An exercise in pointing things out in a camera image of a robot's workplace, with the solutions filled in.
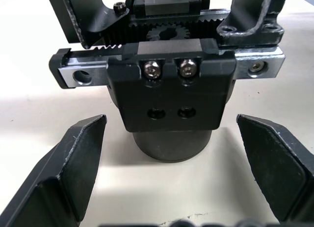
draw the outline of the black cylinder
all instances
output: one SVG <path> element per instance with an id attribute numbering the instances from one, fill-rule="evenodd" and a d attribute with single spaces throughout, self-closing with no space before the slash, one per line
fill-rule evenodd
<path id="1" fill-rule="evenodd" d="M 211 130 L 133 133 L 138 147 L 162 162 L 181 162 L 200 153 L 208 144 Z"/>

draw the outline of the gear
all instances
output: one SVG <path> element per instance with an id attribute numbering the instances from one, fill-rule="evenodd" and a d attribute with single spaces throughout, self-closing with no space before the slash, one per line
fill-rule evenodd
<path id="1" fill-rule="evenodd" d="M 181 40 L 190 38 L 190 32 L 182 25 L 161 25 L 150 30 L 146 36 L 148 41 Z"/>

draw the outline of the white background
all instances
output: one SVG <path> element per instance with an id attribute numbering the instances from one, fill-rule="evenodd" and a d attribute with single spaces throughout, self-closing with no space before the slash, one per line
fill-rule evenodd
<path id="1" fill-rule="evenodd" d="M 104 0 L 112 5 L 122 0 Z M 231 0 L 211 0 L 228 8 Z M 105 113 L 103 153 L 82 227 L 101 223 L 233 225 L 275 222 L 247 162 L 236 115 L 285 125 L 314 152 L 314 7 L 287 0 L 279 24 L 287 59 L 275 79 L 239 80 L 221 127 L 198 156 L 159 163 L 125 131 L 106 87 L 62 90 L 48 61 L 69 45 L 48 0 L 0 0 L 0 213 L 37 161 L 77 121 Z"/>

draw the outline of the silver screw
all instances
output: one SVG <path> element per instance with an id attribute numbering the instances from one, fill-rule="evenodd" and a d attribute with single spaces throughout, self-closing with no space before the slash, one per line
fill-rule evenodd
<path id="1" fill-rule="evenodd" d="M 121 14 L 127 10 L 127 6 L 124 2 L 117 2 L 113 5 L 113 10 L 116 14 Z"/>
<path id="2" fill-rule="evenodd" d="M 144 74 L 148 79 L 156 79 L 161 75 L 160 65 L 156 61 L 148 61 L 144 64 Z"/>
<path id="3" fill-rule="evenodd" d="M 264 66 L 265 66 L 265 62 L 263 61 L 256 62 L 250 67 L 250 71 L 254 73 L 259 72 L 260 70 L 264 68 Z"/>
<path id="4" fill-rule="evenodd" d="M 183 77 L 193 77 L 197 73 L 197 64 L 192 59 L 185 59 L 180 64 L 180 75 Z"/>

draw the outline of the mounting hole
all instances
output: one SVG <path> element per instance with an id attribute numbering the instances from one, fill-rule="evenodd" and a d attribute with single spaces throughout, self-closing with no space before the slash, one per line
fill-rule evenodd
<path id="1" fill-rule="evenodd" d="M 253 63 L 248 71 L 248 74 L 252 78 L 257 78 L 262 74 L 266 73 L 268 70 L 268 63 L 264 61 L 258 61 Z"/>
<path id="2" fill-rule="evenodd" d="M 87 86 L 90 83 L 92 83 L 92 77 L 89 73 L 85 71 L 76 71 L 73 73 L 73 79 L 76 81 L 79 85 Z"/>
<path id="3" fill-rule="evenodd" d="M 278 31 L 278 30 L 280 30 L 280 27 L 278 25 L 274 25 L 274 24 L 266 24 L 266 25 L 264 25 L 264 30 L 266 30 L 266 31 Z"/>
<path id="4" fill-rule="evenodd" d="M 152 109 L 148 110 L 147 115 L 151 119 L 157 120 L 157 119 L 164 118 L 166 116 L 166 112 L 165 112 L 165 110 L 162 110 L 162 109 L 152 108 Z"/>
<path id="5" fill-rule="evenodd" d="M 159 34 L 160 40 L 168 41 L 178 35 L 175 27 L 168 27 L 165 31 Z"/>
<path id="6" fill-rule="evenodd" d="M 178 110 L 178 115 L 181 118 L 188 119 L 194 117 L 196 110 L 192 107 L 184 106 Z"/>
<path id="7" fill-rule="evenodd" d="M 236 31 L 236 28 L 233 27 L 233 26 L 221 26 L 220 28 L 220 31 L 221 32 L 224 32 L 224 33 L 231 33 L 231 32 L 235 32 Z"/>

